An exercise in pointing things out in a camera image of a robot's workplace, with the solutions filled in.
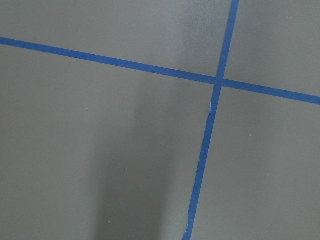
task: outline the floor tile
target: floor tile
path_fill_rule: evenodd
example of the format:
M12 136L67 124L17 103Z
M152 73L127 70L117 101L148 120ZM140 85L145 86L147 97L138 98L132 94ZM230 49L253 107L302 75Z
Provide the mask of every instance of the floor tile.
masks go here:
M231 1L2 1L0 36L215 76Z
M181 239L213 86L0 53L1 239Z
M225 78L320 96L320 2L241 0Z
M223 88L194 240L320 238L320 107Z

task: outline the blue painter's tape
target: blue painter's tape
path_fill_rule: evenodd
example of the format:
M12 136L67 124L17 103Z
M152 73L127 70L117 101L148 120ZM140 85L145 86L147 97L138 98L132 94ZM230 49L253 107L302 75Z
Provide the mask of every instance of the blue painter's tape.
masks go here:
M170 68L165 68L160 66L153 66L153 65L143 64L139 62L127 61L127 60L122 60L122 59L117 59L117 58L112 58L107 56L85 53L81 51L74 51L74 50L68 50L68 49L54 47L54 46L47 46L47 45L31 43L26 41L14 40L10 38L0 37L0 44L22 48L22 49L39 51L43 53L65 56L69 58L87 60L90 62L113 65L117 67L133 69L133 70L143 71L147 73L159 74L159 75L164 75L164 76L169 76L169 77L174 77L179 79L187 79L187 80L192 80L192 81L205 83L205 84L217 84L221 82L221 80L217 80L213 76L206 76L206 75L191 73L187 71L180 71L180 70L175 70L175 69L170 69Z
M238 6L239 6L239 0L232 0L230 12L229 12L229 18L228 18L228 22L227 22L226 30L224 34L222 50L220 54L219 66L216 72L217 79L223 79L225 77L227 61L228 61L228 56L229 56L229 51L231 46L231 39L234 33L234 28L236 23Z
M221 80L221 82L216 84L213 88L213 93L211 98L211 108L210 108L209 116L207 118L206 125L205 125L198 167L196 170L193 190L191 194L191 200L190 200L189 211L188 211L188 223L187 223L186 230L182 240L191 240L192 231L195 224L200 191L201 191L201 186L204 179L211 137L214 130L215 119L218 111L220 94L221 94L221 89L223 86L224 76L226 72L228 55L229 55L229 50L231 46L232 35L235 28L238 6L239 6L239 0L232 0L228 22L226 25L222 50L220 54L219 66L216 74L217 79Z
M208 157L208 152L209 152L209 147L211 142L211 136L214 129L221 88L222 88L221 85L216 85L213 88L213 93L211 98L211 108L210 108L210 113L208 115L206 125L205 125L201 152L200 152L198 166L196 169L195 180L194 180L194 185L193 185L193 190L192 190L191 200L190 200L190 205L188 210L188 222L187 222L185 233L183 235L183 240L191 239L192 231L194 228L198 202L200 197L200 191L201 191L201 186L204 178L207 157Z
M64 48L47 46L47 45L31 43L26 41L14 40L14 39L5 38L5 37L0 37L0 44L48 53L48 54L65 56L69 58L86 60L90 62L113 65L116 67L133 69L133 70L138 70L138 71L147 72L147 73L154 73L154 74L159 74L159 75L164 75L164 76L169 76L169 77L174 77L179 79L186 79L186 80L196 81L200 83L219 85L223 82L222 85L228 88L239 89L243 91L266 94L270 96L275 96L275 97L280 97L285 99L292 99L296 101L320 105L319 96L308 95L304 93L287 91L287 90L255 85L255 84L250 84L250 83L245 83L240 81L228 80L228 79L222 80L221 78L217 78L213 76L207 76L207 75L202 75L202 74L197 74L197 73L192 73L187 71L180 71L180 70L175 70L175 69L165 68L160 66L153 66L153 65L143 64L139 62L127 61L127 60L95 55L95 54L85 53L80 51L73 51L73 50L68 50ZM229 44L225 43L223 45L224 46L223 48L227 48L226 46L228 45L230 45L230 43ZM227 63L226 56L227 55L225 54L225 51L224 51L223 54L221 54L221 57L223 60L220 61L221 64L219 64L219 67L218 67L218 72L220 76L222 76L222 73L224 74L224 71L226 69L225 67L225 64Z
M319 96L312 96L312 95L303 94L303 93L294 92L294 91L281 90L277 88L260 86L260 85L255 85L255 84L250 84L250 83L245 83L240 81L228 80L228 79L223 80L223 86L227 88L232 88L232 89L244 90L244 91L258 93L258 94L265 94L265 95L320 105Z

